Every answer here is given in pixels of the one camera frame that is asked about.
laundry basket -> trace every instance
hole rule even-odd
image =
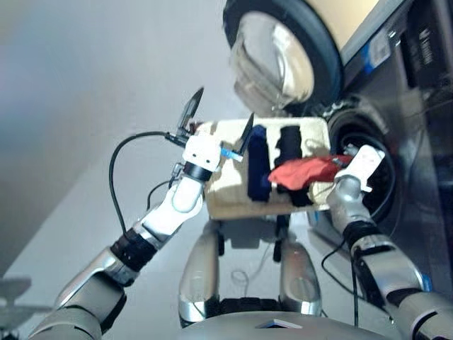
[[[247,120],[222,120],[205,123],[200,131],[214,135],[225,146],[237,148]],[[266,128],[269,148],[270,168],[274,169],[274,160],[280,155],[275,148],[280,138],[280,129],[288,125],[300,126],[302,136],[302,156],[326,156],[330,142],[326,121],[322,118],[259,118],[254,125]],[[248,152],[241,163],[232,159],[223,159],[219,171],[214,173],[205,186],[205,201],[210,217],[216,220],[228,220],[262,215],[284,215],[296,211],[326,210],[326,197],[331,192],[332,183],[315,182],[310,185],[309,198],[313,205],[301,208],[291,204],[289,196],[278,193],[273,183],[269,201],[254,202],[247,196],[248,187]]]

black wire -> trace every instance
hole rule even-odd
[[[354,327],[359,327],[359,299],[357,294],[357,277],[354,264],[351,261],[352,291],[354,292]]]
[[[161,186],[165,186],[167,183],[170,183],[170,182],[171,181],[163,181],[163,182],[159,183],[158,185],[156,185],[154,188],[152,188],[152,190],[149,192],[148,197],[147,197],[147,210],[149,210],[151,207],[151,196],[154,193],[154,191],[159,189]]]
[[[350,294],[354,294],[354,292],[349,289],[348,287],[346,287],[346,285],[344,283],[342,283],[340,280],[338,280],[325,266],[325,263],[326,263],[326,260],[331,257],[332,255],[334,255],[337,251],[339,251],[341,248],[343,248],[343,246],[345,245],[346,241],[343,240],[333,251],[331,251],[330,253],[328,253],[327,255],[324,256],[324,258],[322,259],[321,261],[321,267],[322,269],[326,272],[327,275],[329,275],[332,280],[334,280],[342,289],[346,290],[348,293]],[[359,296],[358,295],[358,298],[361,299],[361,300],[365,300],[363,297]]]
[[[125,140],[123,140],[118,146],[115,148],[115,150],[112,153],[112,157],[110,158],[110,164],[108,166],[108,186],[110,187],[110,194],[112,196],[112,201],[113,205],[115,206],[115,211],[118,215],[118,220],[120,221],[122,233],[126,235],[126,225],[125,225],[125,220],[122,217],[120,205],[118,204],[118,199],[116,198],[115,194],[115,187],[113,185],[113,170],[115,168],[115,160],[116,157],[118,156],[118,153],[124,147],[128,142],[131,142],[133,140],[136,140],[138,138],[142,137],[150,137],[150,136],[166,136],[168,133],[167,132],[162,132],[162,131],[148,131],[148,132],[142,132],[142,133],[137,133],[136,135],[132,135]]]
[[[357,293],[357,278],[355,275],[355,270],[354,270],[354,265],[352,264],[352,259],[351,259],[351,271],[352,271],[352,290],[346,287],[345,284],[343,284],[340,280],[338,280],[329,270],[327,270],[325,263],[326,260],[334,255],[337,251],[339,251],[343,246],[345,245],[346,240],[344,239],[333,251],[328,253],[327,255],[324,256],[324,258],[321,261],[321,267],[322,269],[344,290],[346,290],[348,293],[352,294],[354,297],[354,326],[359,327],[359,299],[364,300],[365,299],[361,296],[358,295]]]

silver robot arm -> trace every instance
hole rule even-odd
[[[202,208],[202,189],[220,163],[222,149],[210,135],[191,136],[183,177],[114,245],[104,249],[59,294],[56,310],[29,339],[101,339],[121,312],[140,270]]]
[[[336,176],[327,202],[350,249],[365,299],[387,311],[404,339],[453,339],[453,304],[423,291],[420,271],[376,227],[362,204],[368,177],[384,155],[364,146]]]

washing machine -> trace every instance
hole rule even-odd
[[[386,147],[393,166],[378,169],[365,203],[380,209],[379,228],[425,274],[427,289],[451,298],[452,9],[448,0],[403,2],[346,64],[343,108],[326,113],[333,152]]]
[[[452,9],[450,0],[381,0],[341,52],[305,1],[228,0],[224,9],[239,97],[261,116],[325,118],[334,154],[384,150],[364,204],[426,289],[451,298]],[[311,222],[339,242],[328,212]]]

dark blue sock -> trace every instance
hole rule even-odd
[[[248,143],[248,190],[251,200],[268,202],[270,195],[269,149],[266,142],[266,129],[256,125],[252,129]]]

